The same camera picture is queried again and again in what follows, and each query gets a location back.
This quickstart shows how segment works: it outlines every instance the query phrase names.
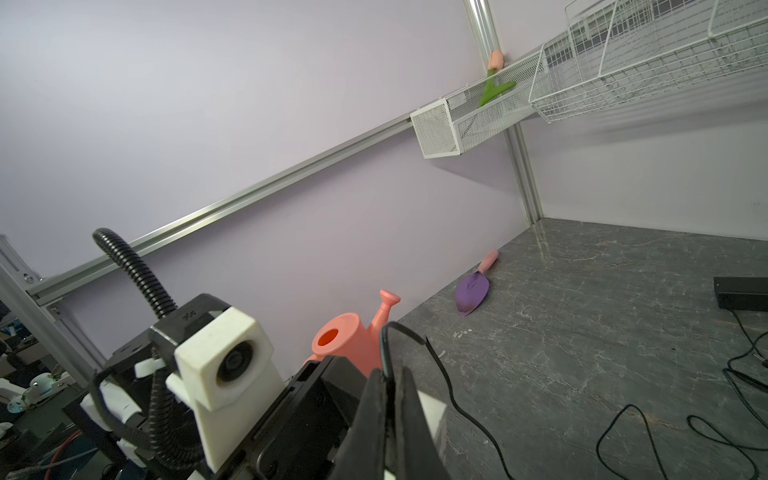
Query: camera lens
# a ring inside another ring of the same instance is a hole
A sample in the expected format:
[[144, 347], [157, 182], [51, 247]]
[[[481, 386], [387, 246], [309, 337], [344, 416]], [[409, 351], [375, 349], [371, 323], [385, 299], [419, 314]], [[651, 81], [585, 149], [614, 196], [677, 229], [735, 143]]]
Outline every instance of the camera lens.
[[232, 382], [238, 379], [248, 369], [252, 358], [253, 347], [250, 343], [238, 343], [221, 361], [218, 378], [223, 382]]

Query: white mesh basket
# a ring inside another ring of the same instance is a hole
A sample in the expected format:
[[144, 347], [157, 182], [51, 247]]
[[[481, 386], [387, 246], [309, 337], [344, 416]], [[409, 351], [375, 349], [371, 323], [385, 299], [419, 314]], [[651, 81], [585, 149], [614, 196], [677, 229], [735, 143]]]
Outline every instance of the white mesh basket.
[[539, 53], [516, 61], [494, 75], [497, 84], [516, 81], [510, 91], [479, 107], [485, 82], [477, 81], [411, 114], [424, 158], [460, 155], [518, 123], [535, 110], [528, 95]]
[[617, 0], [541, 47], [529, 101], [552, 122], [768, 65], [768, 0]]

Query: red wire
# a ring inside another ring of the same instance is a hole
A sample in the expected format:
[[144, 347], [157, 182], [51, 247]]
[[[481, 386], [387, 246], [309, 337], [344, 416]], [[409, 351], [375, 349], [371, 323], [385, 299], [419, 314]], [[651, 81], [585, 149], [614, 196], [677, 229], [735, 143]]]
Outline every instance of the red wire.
[[[53, 454], [53, 456], [51, 457], [51, 461], [48, 464], [50, 465], [51, 463], [56, 463], [56, 459], [58, 458], [59, 455], [61, 455], [61, 452], [64, 451], [64, 447], [69, 445], [69, 442], [74, 440], [75, 437], [77, 437], [81, 433], [82, 432], [80, 430], [78, 430], [75, 433], [73, 433], [72, 435], [70, 435], [68, 439], [64, 440], [64, 443], [62, 443], [61, 446], [58, 448], [58, 450], [56, 450], [56, 453]], [[53, 470], [51, 469], [51, 467], [48, 467], [48, 470], [46, 470], [46, 472], [45, 472], [45, 480], [50, 480], [51, 472], [53, 472]]]

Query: aluminum rail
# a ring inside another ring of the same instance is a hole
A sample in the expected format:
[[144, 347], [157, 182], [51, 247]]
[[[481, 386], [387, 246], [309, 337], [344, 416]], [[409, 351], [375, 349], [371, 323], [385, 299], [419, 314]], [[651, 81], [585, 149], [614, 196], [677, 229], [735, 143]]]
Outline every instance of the aluminum rail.
[[[147, 233], [132, 241], [131, 246], [143, 257], [411, 127], [410, 114], [405, 114], [215, 204]], [[102, 256], [60, 275], [29, 285], [26, 290], [39, 306], [47, 306], [117, 268], [112, 260]]]

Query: lavender wall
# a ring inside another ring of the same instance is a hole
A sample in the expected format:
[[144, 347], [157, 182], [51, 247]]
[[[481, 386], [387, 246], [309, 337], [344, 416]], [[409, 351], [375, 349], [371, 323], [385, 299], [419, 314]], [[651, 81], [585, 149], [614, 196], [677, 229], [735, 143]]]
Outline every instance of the lavender wall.
[[[507, 56], [563, 32], [569, 1], [491, 0]], [[768, 239], [765, 68], [521, 126], [546, 217]]]
[[0, 232], [44, 276], [483, 75], [461, 0], [0, 3]]
[[[257, 318], [280, 374], [345, 312], [370, 323], [379, 290], [399, 319], [526, 227], [504, 141], [424, 160], [412, 130], [205, 227], [147, 258], [177, 302], [211, 293]], [[109, 355], [154, 322], [122, 272], [65, 306]]]

